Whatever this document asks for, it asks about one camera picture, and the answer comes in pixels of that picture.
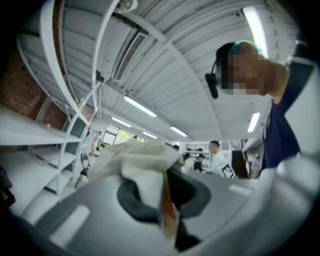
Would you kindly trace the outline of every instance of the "white ceiling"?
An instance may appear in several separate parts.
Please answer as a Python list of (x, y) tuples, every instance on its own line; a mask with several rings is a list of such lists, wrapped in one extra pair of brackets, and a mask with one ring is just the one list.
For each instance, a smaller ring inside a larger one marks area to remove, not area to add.
[[(102, 0), (87, 1), (86, 5), (98, 5)], [(206, 141), (246, 139), (259, 136), (262, 123), (270, 107), (270, 98), (249, 95), (223, 95), (212, 99), (204, 80), (215, 61), (216, 50), (223, 44), (238, 40), (253, 40), (241, 8), (254, 6), (258, 10), (265, 35), (269, 58), (284, 61), (295, 45), (297, 28), (278, 11), (268, 12), (262, 0), (139, 0), (135, 11), (123, 15), (131, 24), (112, 17), (105, 30), (99, 51), (97, 70), (107, 80), (114, 80), (119, 63), (135, 34), (138, 24), (147, 32), (147, 39), (130, 61), (122, 79), (112, 86), (102, 86), (102, 117), (117, 117), (132, 125), (132, 129), (148, 132), (168, 141)], [(65, 6), (79, 2), (67, 0)], [(86, 35), (80, 42), (70, 31), (64, 30), (64, 40), (86, 48), (90, 54), (92, 40), (102, 17), (102, 11), (90, 7), (83, 26), (74, 10), (69, 28)], [(85, 81), (90, 81), (90, 60), (78, 66), (84, 68)], [(158, 117), (150, 117), (123, 100), (126, 92)], [(253, 133), (247, 129), (253, 113), (261, 118)], [(188, 138), (183, 138), (170, 129), (176, 126)]]

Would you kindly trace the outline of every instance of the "ceiling light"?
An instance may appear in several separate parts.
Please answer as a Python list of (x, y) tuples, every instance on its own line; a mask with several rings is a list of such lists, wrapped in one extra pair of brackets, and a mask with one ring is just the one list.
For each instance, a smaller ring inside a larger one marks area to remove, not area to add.
[(248, 128), (248, 133), (252, 133), (257, 125), (257, 122), (259, 120), (259, 117), (260, 117), (260, 113), (254, 113), (252, 115), (252, 119), (251, 119), (251, 122), (250, 122), (250, 125), (249, 125), (249, 128)]
[(180, 131), (179, 129), (177, 129), (177, 128), (174, 127), (174, 126), (171, 126), (170, 129), (173, 130), (173, 131), (175, 131), (177, 134), (180, 134), (180, 135), (183, 136), (183, 137), (188, 137), (188, 135), (186, 135), (184, 132)]
[(154, 135), (152, 135), (152, 134), (150, 134), (150, 133), (147, 133), (147, 132), (143, 132), (143, 134), (144, 135), (147, 135), (147, 136), (149, 136), (149, 137), (151, 137), (151, 138), (154, 138), (154, 139), (158, 139), (158, 137), (156, 137), (156, 136), (154, 136)]
[(145, 108), (144, 106), (142, 106), (141, 104), (139, 104), (138, 102), (134, 101), (132, 98), (129, 98), (128, 96), (123, 96), (123, 99), (134, 105), (136, 108), (142, 110), (143, 112), (145, 112), (146, 114), (148, 114), (149, 116), (152, 116), (153, 118), (155, 118), (157, 115), (155, 113), (153, 113), (152, 111), (150, 111), (149, 109)]
[(124, 126), (132, 127), (130, 124), (127, 124), (126, 122), (123, 122), (123, 121), (121, 121), (119, 119), (116, 119), (114, 117), (112, 117), (112, 120), (114, 120), (114, 121), (116, 121), (116, 122), (118, 122), (120, 124), (123, 124)]
[(268, 47), (264, 28), (259, 18), (258, 12), (254, 7), (245, 7), (242, 9), (243, 15), (249, 24), (254, 42), (261, 48), (262, 53), (268, 58)]

